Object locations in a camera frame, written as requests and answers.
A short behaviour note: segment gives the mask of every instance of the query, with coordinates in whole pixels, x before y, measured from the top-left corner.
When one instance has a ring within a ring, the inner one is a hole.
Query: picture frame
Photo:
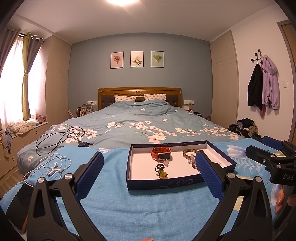
[[[110,69],[123,68],[123,54],[124,52],[111,53],[110,57]]]
[[[165,67],[165,52],[151,51],[151,67],[164,68]]]
[[[130,67],[144,67],[144,51],[131,51]]]

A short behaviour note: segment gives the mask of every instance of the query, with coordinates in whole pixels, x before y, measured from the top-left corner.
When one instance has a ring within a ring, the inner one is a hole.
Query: patterned pillow
[[[158,94],[158,95],[144,95],[145,101],[147,100],[166,100],[166,95]]]
[[[118,101],[123,101],[123,100],[127,100],[127,101],[136,101],[136,96],[120,96],[120,95],[115,95],[114,96],[115,99],[115,103]]]

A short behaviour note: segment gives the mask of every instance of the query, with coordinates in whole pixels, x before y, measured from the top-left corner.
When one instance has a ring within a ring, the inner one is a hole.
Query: purple jacket
[[[262,104],[277,110],[279,106],[279,82],[276,76],[277,69],[271,59],[263,57],[263,90]]]

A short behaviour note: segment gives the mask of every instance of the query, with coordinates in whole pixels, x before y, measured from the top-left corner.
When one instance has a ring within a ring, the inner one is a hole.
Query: human hand
[[[281,189],[279,190],[278,195],[277,195],[276,208],[275,208],[275,211],[274,211],[275,215],[277,215],[282,210],[283,202],[284,202],[284,199],[285,199],[283,185],[280,185],[280,187],[281,187]],[[289,206],[295,207],[296,206],[296,194],[288,197],[287,203],[288,203]]]

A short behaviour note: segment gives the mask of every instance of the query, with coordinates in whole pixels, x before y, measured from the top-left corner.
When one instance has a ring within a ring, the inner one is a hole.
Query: jacket hood
[[[277,72],[276,66],[267,55],[264,55],[263,57],[262,68],[271,75]]]

